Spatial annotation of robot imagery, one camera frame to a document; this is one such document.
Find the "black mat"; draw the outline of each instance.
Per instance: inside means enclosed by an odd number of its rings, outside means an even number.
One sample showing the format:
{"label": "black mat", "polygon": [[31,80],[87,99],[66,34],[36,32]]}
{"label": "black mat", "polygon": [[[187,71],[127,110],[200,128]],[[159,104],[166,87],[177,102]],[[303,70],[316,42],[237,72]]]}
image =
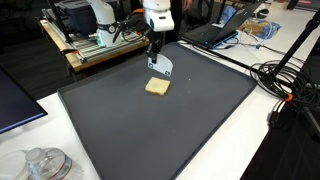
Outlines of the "black mat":
{"label": "black mat", "polygon": [[144,90],[146,56],[58,91],[102,179],[175,178],[254,89],[250,77],[176,43],[163,55],[174,64],[164,96]]}

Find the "desk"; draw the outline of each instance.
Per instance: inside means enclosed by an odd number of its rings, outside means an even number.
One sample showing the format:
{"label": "desk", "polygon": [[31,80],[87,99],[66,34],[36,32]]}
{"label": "desk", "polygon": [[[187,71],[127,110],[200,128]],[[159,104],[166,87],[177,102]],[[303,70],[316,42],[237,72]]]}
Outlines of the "desk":
{"label": "desk", "polygon": [[[68,47],[67,43],[65,43],[60,38],[58,33],[49,25],[47,20],[40,20],[40,26],[49,35],[49,37],[57,45],[57,47],[59,48],[60,51],[70,48],[70,47]],[[112,58],[118,57],[120,55],[126,54],[128,52],[132,52],[134,50],[143,48],[143,47],[145,47],[147,45],[149,45],[149,41],[148,40],[141,41],[140,43],[137,43],[135,46],[128,46],[128,47],[125,47],[125,48],[114,50],[111,53],[103,55],[103,56],[99,57],[96,60],[88,61],[88,62],[85,62],[85,63],[81,63],[79,58],[77,58],[77,56],[75,56],[74,54],[71,54],[71,53],[70,54],[66,54],[66,60],[67,60],[67,63],[70,64],[72,69],[75,72],[78,72],[80,70],[89,68],[91,66],[97,65],[97,64],[102,63],[104,61],[107,61],[107,60],[110,60]]]}
{"label": "desk", "polygon": [[[301,16],[307,15],[308,17],[305,17],[305,19],[308,19],[313,15],[311,12],[300,10],[293,10],[292,12],[286,13],[282,11],[281,14],[283,21],[286,21],[286,18],[290,18],[291,15],[300,18]],[[296,27],[295,24],[288,23],[288,27],[285,28],[302,30],[304,28],[303,26]],[[286,33],[288,36],[292,36],[290,42],[293,42],[295,40],[294,38],[297,37],[301,31],[288,31]],[[312,36],[309,37],[308,41],[313,37],[315,42],[319,34],[318,28]],[[279,32],[277,36],[277,38],[281,39],[280,36],[284,36],[284,34]],[[270,46],[273,45],[272,42],[274,40],[277,42],[276,37],[266,43],[270,43]],[[283,43],[282,46],[277,44],[277,46],[283,48],[282,50],[288,49],[290,45],[289,42]],[[300,54],[299,57],[306,58],[313,45],[314,44],[311,43],[304,44],[303,50],[300,51],[300,53],[303,54]],[[262,50],[262,52],[259,52],[260,50],[251,51],[247,48],[242,48],[244,47],[239,45],[236,46],[236,48],[223,51],[223,53],[238,57],[239,60],[246,62],[247,64],[268,60],[268,58],[258,59],[256,56],[260,56],[259,53],[265,54],[267,57],[275,56],[281,58],[280,55],[276,53],[273,54],[269,51]],[[245,69],[229,62],[213,58],[212,56],[210,56],[210,58],[248,74]],[[203,146],[177,179],[239,179],[268,132],[268,115],[276,102],[278,102],[277,98],[272,97],[261,88],[257,87],[229,116],[226,122]],[[49,115],[0,135],[0,156],[16,150],[30,150],[34,147],[57,147],[65,151],[72,159],[82,166],[84,169],[84,179],[99,179],[58,95],[53,94],[48,96],[39,100],[39,103],[46,109]]]}

